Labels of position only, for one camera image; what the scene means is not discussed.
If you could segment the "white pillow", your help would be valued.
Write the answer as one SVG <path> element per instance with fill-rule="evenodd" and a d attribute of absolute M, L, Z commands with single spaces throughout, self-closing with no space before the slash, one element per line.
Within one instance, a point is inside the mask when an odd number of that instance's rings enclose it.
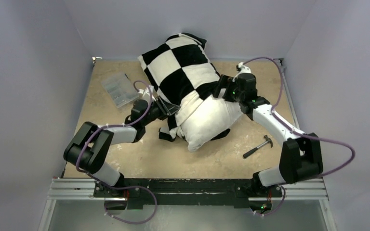
<path fill-rule="evenodd" d="M 179 126 L 177 135 L 186 140 L 188 151 L 195 152 L 205 143 L 227 136 L 241 116 L 238 102 L 210 95 Z"/>

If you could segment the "black white checkered pillowcase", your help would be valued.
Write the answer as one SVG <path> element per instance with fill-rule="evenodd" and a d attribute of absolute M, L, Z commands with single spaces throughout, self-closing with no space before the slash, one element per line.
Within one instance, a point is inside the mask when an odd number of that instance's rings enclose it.
<path fill-rule="evenodd" d="M 168 126 L 159 130 L 162 140 L 176 139 L 181 124 L 212 94 L 219 81 L 220 75 L 204 51 L 206 42 L 195 35 L 179 33 L 138 56 L 157 95 L 180 107 L 168 117 Z"/>

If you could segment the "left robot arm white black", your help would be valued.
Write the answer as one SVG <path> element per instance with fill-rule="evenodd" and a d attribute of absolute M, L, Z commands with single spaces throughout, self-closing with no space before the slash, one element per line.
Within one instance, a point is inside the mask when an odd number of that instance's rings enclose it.
<path fill-rule="evenodd" d="M 124 175 L 106 162 L 110 146 L 138 142 L 149 123 L 165 120 L 179 109 L 180 106 L 161 97 L 149 101 L 136 100 L 123 124 L 99 126 L 92 122 L 83 123 L 66 147 L 63 159 L 79 172 L 102 182 L 111 196 L 118 197 L 123 194 L 126 185 Z"/>

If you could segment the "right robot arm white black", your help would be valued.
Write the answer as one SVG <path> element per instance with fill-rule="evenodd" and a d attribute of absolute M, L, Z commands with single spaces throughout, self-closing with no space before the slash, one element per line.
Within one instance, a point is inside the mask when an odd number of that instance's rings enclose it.
<path fill-rule="evenodd" d="M 317 135 L 305 134 L 280 117 L 270 102 L 258 95 L 253 74 L 241 73 L 236 77 L 221 75 L 213 97 L 218 98 L 221 90 L 224 90 L 221 97 L 225 101 L 238 103 L 242 113 L 264 127 L 282 147 L 278 166 L 253 174 L 249 190 L 255 195 L 262 196 L 275 185 L 308 180 L 322 173 Z"/>

